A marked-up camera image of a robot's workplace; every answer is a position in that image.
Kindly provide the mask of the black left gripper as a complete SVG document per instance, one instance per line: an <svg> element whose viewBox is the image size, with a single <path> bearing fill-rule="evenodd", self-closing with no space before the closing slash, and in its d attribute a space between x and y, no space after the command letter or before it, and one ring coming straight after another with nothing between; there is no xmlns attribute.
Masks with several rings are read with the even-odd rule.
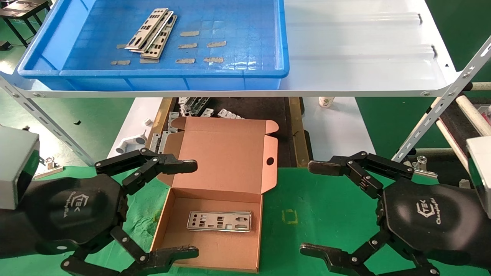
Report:
<svg viewBox="0 0 491 276"><path fill-rule="evenodd" d="M127 211L126 193L105 174L34 181L15 210L1 210L0 255L97 253L112 242L110 232Z"/></svg>

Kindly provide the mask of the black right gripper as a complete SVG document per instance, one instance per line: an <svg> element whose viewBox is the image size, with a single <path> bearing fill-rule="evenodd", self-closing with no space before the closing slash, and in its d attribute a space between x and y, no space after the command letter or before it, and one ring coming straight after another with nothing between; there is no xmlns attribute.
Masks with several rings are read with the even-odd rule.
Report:
<svg viewBox="0 0 491 276"><path fill-rule="evenodd" d="M491 221L474 190L446 184L416 184L409 181L413 168L365 151L333 156L329 161L309 161L308 170L318 175L347 176L370 198L380 199L378 208L384 210L383 230L353 253L301 244L302 255L324 260L330 272L374 276L365 262L386 244L403 258L412 260L415 267L384 273L385 276L440 275L428 259L447 265L490 268ZM370 172L398 181L384 189Z"/></svg>

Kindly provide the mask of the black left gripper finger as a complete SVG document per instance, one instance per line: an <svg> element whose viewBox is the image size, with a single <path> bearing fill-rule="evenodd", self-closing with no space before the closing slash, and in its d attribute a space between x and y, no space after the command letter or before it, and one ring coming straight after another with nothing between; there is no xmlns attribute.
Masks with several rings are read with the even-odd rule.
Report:
<svg viewBox="0 0 491 276"><path fill-rule="evenodd" d="M176 260L192 259L199 255L198 248L194 246L163 248L145 253L122 227L112 228L110 235L133 257L134 261L128 268L116 271L88 263L85 261L89 255L88 248L79 247L61 263L61 269L72 276L149 276L167 273Z"/></svg>
<svg viewBox="0 0 491 276"><path fill-rule="evenodd" d="M198 169L198 163L193 159L178 160L173 154L158 154L142 148L99 161L95 168L97 174L108 176L134 171L121 183L126 194L133 195L160 174L192 173Z"/></svg>

